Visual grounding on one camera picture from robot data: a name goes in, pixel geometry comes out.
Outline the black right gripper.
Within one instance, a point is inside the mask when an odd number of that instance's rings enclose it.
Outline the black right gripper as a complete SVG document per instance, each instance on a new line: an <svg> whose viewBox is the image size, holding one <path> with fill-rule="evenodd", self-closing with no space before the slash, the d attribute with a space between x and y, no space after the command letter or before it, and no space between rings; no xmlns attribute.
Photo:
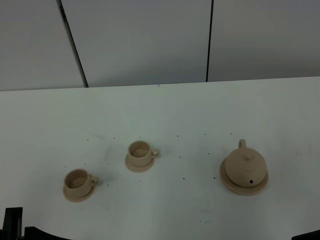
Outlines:
<svg viewBox="0 0 320 240"><path fill-rule="evenodd" d="M291 240L320 240L320 230L293 236Z"/></svg>

